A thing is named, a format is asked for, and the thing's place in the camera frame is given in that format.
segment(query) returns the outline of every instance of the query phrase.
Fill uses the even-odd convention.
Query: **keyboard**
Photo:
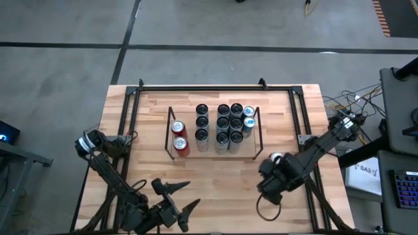
[[[390,170],[398,208],[418,209],[418,172]]]

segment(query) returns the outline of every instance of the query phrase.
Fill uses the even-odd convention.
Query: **silver can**
[[[232,118],[241,118],[243,110],[244,109],[242,108],[241,104],[235,103],[235,104],[231,105],[231,119]]]
[[[242,135],[244,138],[247,138],[251,135],[251,132],[255,126],[255,120],[251,117],[246,117],[244,119],[244,126],[242,127]]]
[[[215,150],[218,154],[225,154],[228,151],[229,137],[227,133],[216,135]]]
[[[209,131],[209,120],[206,117],[198,117],[196,119],[196,129],[205,129]]]
[[[251,106],[247,106],[244,108],[244,110],[242,111],[242,115],[241,115],[241,120],[245,120],[245,118],[248,117],[253,117],[254,116],[254,108]]]
[[[229,132],[233,133],[235,131],[241,132],[242,131],[242,121],[241,119],[235,117],[232,118],[231,121],[229,122]]]
[[[225,117],[220,117],[216,121],[216,134],[219,133],[228,133],[229,130],[229,120]]]
[[[221,104],[217,108],[217,118],[227,118],[229,119],[229,114],[231,113],[231,110],[229,109],[229,106],[226,104]]]
[[[206,151],[209,148],[209,136],[208,131],[199,129],[195,133],[197,149],[199,151]]]
[[[229,152],[230,153],[238,153],[240,150],[240,146],[244,137],[238,131],[231,133],[229,136]]]
[[[209,118],[208,114],[209,114],[209,109],[208,109],[207,105],[200,104],[200,105],[196,106],[196,118],[198,118],[198,117]]]

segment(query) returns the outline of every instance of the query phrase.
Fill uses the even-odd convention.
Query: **can lid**
[[[196,140],[203,141],[208,138],[208,132],[205,129],[199,129],[195,133]]]
[[[236,143],[236,144],[241,143],[242,142],[242,139],[244,139],[244,137],[242,136],[241,132],[234,131],[231,134],[231,141],[234,142],[234,143]]]
[[[242,121],[241,121],[241,119],[239,119],[237,117],[232,118],[232,120],[231,120],[231,127],[232,128],[235,128],[235,129],[242,127]]]
[[[244,125],[246,127],[254,127],[255,126],[255,120],[251,117],[246,117],[244,119]]]
[[[245,114],[246,116],[251,116],[251,117],[252,117],[252,115],[254,115],[254,108],[253,108],[253,107],[251,107],[251,106],[247,106],[247,107],[245,107],[245,108],[244,108],[244,114]]]
[[[172,127],[171,127],[171,129],[172,129],[174,132],[179,132],[179,131],[182,131],[182,130],[183,130],[183,128],[184,128],[184,124],[183,124],[181,121],[174,121],[174,123],[172,123]]]
[[[174,147],[178,150],[182,150],[187,146],[187,140],[184,137],[177,137],[174,139]]]
[[[205,117],[198,117],[196,119],[196,126],[198,127],[206,127],[209,124],[209,120]]]
[[[227,115],[229,113],[229,106],[227,106],[226,104],[221,104],[218,106],[217,112],[222,115]]]
[[[216,125],[217,125],[219,128],[227,128],[227,127],[228,127],[228,125],[229,125],[229,121],[228,121],[228,119],[227,119],[227,118],[225,118],[225,117],[220,117],[220,118],[218,118],[218,119],[217,119]]]
[[[240,113],[242,113],[242,105],[241,104],[238,104],[238,103],[231,105],[231,112],[233,114],[240,114]]]
[[[200,104],[198,106],[196,106],[196,113],[198,114],[206,114],[208,112],[208,106],[205,104]]]
[[[216,136],[216,141],[220,144],[226,144],[229,142],[227,133],[219,133]]]

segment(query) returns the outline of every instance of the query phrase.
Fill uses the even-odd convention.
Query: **black desk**
[[[402,130],[413,126],[411,112],[418,108],[418,76],[413,75],[408,81],[401,82],[393,76],[391,69],[381,69],[380,81],[388,133],[339,157],[341,168],[376,156],[379,150],[418,156],[418,141],[412,136],[402,135]]]
[[[389,178],[389,170],[409,170],[418,172],[418,157],[389,151],[378,151],[383,227],[396,234],[416,234],[418,210],[396,207],[395,197]]]

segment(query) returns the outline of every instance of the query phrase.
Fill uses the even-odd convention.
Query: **white paper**
[[[346,186],[381,196],[379,160],[372,157],[346,168]]]

